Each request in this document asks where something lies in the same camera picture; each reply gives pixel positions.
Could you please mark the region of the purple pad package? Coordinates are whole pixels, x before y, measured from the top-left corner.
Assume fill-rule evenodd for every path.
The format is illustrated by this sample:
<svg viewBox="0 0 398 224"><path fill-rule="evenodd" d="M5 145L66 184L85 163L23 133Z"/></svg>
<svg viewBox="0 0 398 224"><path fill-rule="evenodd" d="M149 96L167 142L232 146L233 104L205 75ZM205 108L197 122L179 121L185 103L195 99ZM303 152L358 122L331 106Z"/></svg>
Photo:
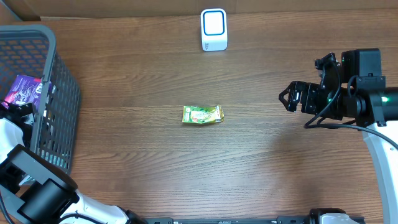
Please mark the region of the purple pad package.
<svg viewBox="0 0 398 224"><path fill-rule="evenodd" d="M40 78L18 75L11 85L11 89L2 102L2 105L8 108L9 104L20 106L32 103L34 108L38 110L43 86L44 84Z"/></svg>

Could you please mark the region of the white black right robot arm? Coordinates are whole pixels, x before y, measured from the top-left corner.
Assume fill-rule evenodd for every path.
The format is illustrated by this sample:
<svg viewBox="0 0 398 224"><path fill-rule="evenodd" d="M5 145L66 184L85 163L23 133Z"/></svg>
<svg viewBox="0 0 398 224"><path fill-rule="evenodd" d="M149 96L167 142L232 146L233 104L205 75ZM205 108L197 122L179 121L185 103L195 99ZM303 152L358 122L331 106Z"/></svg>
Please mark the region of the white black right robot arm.
<svg viewBox="0 0 398 224"><path fill-rule="evenodd" d="M321 82L293 81L279 94L285 109L312 115L305 129L354 129L376 171L384 223L397 223L397 88L382 75L379 49L333 52L314 61Z"/></svg>

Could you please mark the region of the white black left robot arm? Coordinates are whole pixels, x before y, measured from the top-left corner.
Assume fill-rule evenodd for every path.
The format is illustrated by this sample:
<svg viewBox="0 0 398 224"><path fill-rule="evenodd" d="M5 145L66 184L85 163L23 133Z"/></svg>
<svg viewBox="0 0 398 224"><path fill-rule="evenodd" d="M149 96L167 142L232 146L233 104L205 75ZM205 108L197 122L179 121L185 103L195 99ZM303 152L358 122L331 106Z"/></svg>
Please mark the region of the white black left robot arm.
<svg viewBox="0 0 398 224"><path fill-rule="evenodd" d="M33 106L1 102L1 212L8 223L145 224L130 210L83 195L76 182L25 146Z"/></svg>

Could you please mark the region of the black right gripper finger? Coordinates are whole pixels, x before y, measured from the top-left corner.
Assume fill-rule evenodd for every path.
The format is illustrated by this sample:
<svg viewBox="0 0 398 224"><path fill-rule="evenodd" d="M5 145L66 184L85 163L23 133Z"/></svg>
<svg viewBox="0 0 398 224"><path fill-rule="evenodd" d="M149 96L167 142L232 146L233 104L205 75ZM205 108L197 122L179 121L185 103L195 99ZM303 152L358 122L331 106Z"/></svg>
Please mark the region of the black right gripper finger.
<svg viewBox="0 0 398 224"><path fill-rule="evenodd" d="M295 111L295 103L290 93L280 93L279 101L283 104L287 111Z"/></svg>
<svg viewBox="0 0 398 224"><path fill-rule="evenodd" d="M297 87L298 81L292 82L285 90L279 94L279 99L284 99L284 96L288 94L288 99L298 99L299 89Z"/></svg>

